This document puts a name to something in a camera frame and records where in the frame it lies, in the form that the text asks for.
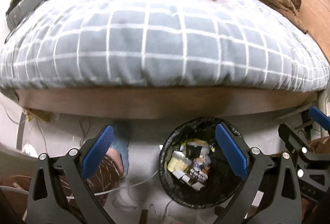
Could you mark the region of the grey hard suitcase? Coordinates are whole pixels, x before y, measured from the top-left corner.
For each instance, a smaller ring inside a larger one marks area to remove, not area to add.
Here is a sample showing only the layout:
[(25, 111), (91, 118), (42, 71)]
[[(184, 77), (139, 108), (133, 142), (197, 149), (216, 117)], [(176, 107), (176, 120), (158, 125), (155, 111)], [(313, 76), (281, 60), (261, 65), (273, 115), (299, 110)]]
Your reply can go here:
[(6, 13), (6, 21), (9, 30), (14, 30), (22, 20), (33, 12), (42, 2), (46, 0), (20, 0)]

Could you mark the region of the yellow paper cup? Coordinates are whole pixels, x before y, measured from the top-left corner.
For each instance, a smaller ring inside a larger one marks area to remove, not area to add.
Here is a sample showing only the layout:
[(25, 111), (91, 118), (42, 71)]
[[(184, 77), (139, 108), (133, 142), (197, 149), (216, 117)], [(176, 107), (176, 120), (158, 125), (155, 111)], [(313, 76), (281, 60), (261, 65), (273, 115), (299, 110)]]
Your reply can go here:
[(174, 151), (167, 165), (167, 170), (171, 173), (176, 170), (185, 171), (191, 163), (192, 161), (188, 159), (183, 152)]

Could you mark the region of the black lined trash bin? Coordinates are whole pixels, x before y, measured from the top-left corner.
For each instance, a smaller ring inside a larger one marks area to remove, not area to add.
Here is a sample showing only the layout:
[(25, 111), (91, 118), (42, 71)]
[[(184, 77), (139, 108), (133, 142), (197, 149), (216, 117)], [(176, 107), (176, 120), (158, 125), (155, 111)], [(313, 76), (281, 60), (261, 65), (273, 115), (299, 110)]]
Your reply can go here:
[(159, 179), (176, 203), (196, 210), (226, 202), (242, 182), (235, 176), (215, 138), (217, 125), (242, 135), (229, 122), (200, 117), (177, 127), (159, 154)]

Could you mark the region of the yellow snack wrapper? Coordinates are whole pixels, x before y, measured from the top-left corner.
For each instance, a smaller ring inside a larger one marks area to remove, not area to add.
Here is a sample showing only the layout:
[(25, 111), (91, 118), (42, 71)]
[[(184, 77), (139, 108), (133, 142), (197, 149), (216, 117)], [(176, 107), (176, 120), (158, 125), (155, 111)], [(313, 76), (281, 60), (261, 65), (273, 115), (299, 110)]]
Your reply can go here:
[(200, 139), (189, 139), (189, 140), (185, 140), (183, 143), (181, 143), (180, 146), (180, 151), (185, 153), (186, 152), (186, 146), (190, 145), (190, 146), (201, 146), (201, 154), (209, 154), (211, 152), (215, 152), (215, 147), (211, 146), (210, 144), (208, 144), (206, 141), (204, 140), (200, 140)]

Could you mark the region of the grey checked bed cover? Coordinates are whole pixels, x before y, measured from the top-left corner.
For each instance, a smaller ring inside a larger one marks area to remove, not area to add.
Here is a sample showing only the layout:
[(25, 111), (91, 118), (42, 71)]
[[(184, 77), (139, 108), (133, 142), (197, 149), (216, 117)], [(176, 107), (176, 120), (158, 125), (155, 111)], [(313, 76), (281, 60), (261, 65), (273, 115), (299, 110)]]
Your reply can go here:
[(259, 0), (47, 0), (1, 45), (2, 88), (319, 91), (319, 46)]

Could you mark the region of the wooden headboard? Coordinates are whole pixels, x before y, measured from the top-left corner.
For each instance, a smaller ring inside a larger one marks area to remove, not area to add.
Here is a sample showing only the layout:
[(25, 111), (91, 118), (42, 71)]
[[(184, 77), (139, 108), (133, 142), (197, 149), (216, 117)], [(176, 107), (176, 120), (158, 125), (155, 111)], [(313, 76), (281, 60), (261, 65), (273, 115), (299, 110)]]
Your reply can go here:
[(329, 0), (301, 0), (299, 18), (329, 58)]

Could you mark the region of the blue slipper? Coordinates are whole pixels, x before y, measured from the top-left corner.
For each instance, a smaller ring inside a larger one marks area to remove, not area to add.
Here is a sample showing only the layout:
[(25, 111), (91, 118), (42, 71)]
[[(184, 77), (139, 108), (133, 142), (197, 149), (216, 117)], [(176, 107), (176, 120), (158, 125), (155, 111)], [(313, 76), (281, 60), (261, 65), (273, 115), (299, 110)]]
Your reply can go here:
[(114, 142), (111, 147), (116, 150), (121, 158), (123, 166), (123, 177), (127, 176), (129, 171), (129, 142), (131, 140), (131, 126), (127, 121), (114, 121), (111, 125), (115, 132)]

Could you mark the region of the brown wooden bed frame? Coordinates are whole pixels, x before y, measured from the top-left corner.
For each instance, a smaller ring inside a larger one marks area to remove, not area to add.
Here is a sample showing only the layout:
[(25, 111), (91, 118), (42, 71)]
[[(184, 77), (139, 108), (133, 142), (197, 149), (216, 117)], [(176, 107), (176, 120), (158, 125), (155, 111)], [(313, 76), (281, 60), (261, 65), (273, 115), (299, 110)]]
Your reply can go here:
[(21, 107), (79, 116), (153, 120), (240, 116), (306, 105), (318, 93), (233, 87), (17, 89)]

